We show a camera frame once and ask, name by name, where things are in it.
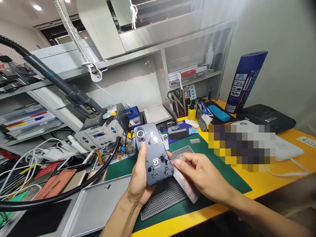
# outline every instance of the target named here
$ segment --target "cracked back glass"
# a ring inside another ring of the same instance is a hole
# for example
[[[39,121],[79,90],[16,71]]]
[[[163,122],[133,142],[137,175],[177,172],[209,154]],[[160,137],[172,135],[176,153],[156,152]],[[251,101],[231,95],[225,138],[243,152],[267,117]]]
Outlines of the cracked back glass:
[[[155,123],[148,123],[134,128],[138,150],[145,142],[147,185],[153,186],[173,176],[174,170]]]

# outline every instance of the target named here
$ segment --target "yellow bottle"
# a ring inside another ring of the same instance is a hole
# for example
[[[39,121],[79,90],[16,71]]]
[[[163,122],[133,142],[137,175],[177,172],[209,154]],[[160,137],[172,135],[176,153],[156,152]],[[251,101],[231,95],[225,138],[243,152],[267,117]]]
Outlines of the yellow bottle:
[[[195,100],[191,102],[190,109],[188,111],[189,120],[195,121],[197,117],[197,111],[195,110]]]

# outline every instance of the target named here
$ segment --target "hand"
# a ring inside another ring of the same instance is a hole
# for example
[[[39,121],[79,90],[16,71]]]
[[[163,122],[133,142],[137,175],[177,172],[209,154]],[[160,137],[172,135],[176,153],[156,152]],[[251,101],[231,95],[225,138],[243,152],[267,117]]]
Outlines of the hand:
[[[127,196],[131,203],[145,205],[151,197],[156,186],[147,186],[146,171],[146,144],[141,142],[141,149],[138,153],[137,162],[132,171],[131,181],[127,188]]]
[[[186,160],[193,167],[189,166],[185,162]],[[184,153],[183,156],[174,161],[174,165],[192,179],[198,190],[212,201],[228,204],[238,193],[203,154]]]

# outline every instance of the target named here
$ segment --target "nova logo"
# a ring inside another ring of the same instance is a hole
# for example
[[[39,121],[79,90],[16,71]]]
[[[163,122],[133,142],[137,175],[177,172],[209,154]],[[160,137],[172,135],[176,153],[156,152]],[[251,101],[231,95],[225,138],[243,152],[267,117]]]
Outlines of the nova logo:
[[[155,165],[155,166],[159,164],[158,158],[153,159],[152,161],[154,162],[154,165]]]

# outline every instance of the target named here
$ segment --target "ceiling light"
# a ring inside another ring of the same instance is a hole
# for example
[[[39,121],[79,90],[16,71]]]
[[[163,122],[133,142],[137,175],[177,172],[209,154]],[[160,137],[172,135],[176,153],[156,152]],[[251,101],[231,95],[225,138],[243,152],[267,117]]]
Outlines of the ceiling light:
[[[34,7],[35,10],[38,10],[38,11],[42,10],[42,8],[39,5],[33,5],[33,7]]]

